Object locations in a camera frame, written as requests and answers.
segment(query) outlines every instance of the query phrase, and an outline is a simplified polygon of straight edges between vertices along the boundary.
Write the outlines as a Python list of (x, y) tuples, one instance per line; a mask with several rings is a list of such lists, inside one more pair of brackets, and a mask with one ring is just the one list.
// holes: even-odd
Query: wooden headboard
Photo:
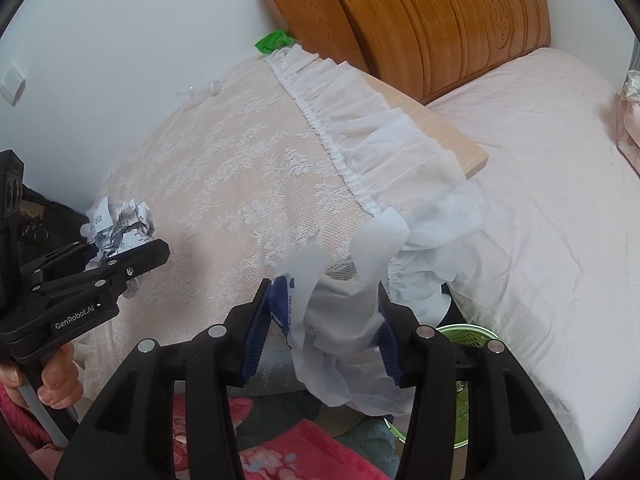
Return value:
[(426, 104), (550, 44), (546, 0), (265, 0), (302, 47)]

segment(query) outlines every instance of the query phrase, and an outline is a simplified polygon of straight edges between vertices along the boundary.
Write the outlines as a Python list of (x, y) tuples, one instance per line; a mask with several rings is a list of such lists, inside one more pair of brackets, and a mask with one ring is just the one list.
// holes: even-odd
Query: mattress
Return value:
[(430, 105), (489, 153), (484, 230), (451, 288), (533, 378), (589, 478), (640, 404), (640, 179), (616, 149), (616, 92), (544, 48)]

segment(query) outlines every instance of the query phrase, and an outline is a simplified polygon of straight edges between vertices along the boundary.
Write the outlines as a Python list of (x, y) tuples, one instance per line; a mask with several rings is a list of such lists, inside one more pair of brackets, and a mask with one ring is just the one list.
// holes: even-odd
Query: green plastic basket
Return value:
[[(481, 348), (491, 339), (498, 339), (490, 330), (477, 325), (456, 324), (441, 326), (438, 329), (453, 343), (461, 343), (468, 346)], [(386, 425), (394, 437), (404, 443), (406, 435), (385, 419)], [(453, 447), (455, 449), (466, 446), (469, 442), (469, 397), (466, 383), (458, 383), (458, 396), (456, 398), (456, 437)]]

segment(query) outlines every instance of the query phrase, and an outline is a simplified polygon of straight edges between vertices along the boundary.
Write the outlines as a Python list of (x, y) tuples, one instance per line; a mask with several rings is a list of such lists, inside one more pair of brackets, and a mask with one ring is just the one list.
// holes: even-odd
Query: silver rivet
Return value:
[(494, 354), (501, 354), (502, 352), (504, 352), (504, 343), (502, 341), (498, 341), (497, 339), (491, 339), (491, 341), (489, 341), (486, 346)]
[(226, 326), (224, 325), (214, 325), (209, 328), (209, 337), (222, 337), (226, 334)]
[(156, 347), (156, 342), (153, 339), (143, 339), (138, 343), (138, 350), (143, 354), (151, 352)]
[(415, 333), (423, 339), (431, 339), (436, 335), (436, 331), (429, 325), (420, 325), (415, 329)]

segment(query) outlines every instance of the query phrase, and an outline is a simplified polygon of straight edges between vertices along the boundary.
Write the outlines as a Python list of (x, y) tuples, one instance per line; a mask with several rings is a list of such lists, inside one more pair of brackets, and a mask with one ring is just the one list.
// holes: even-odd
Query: white wall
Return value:
[(613, 88), (626, 79), (635, 35), (613, 0), (547, 0), (552, 46), (591, 66)]
[[(613, 1), (549, 4), (554, 46), (619, 87), (633, 41)], [(217, 78), (273, 29), (261, 0), (26, 0), (0, 39), (0, 77), (11, 62), (26, 76), (15, 108), (0, 99), (0, 150), (22, 158), (28, 186), (85, 210), (176, 91)]]

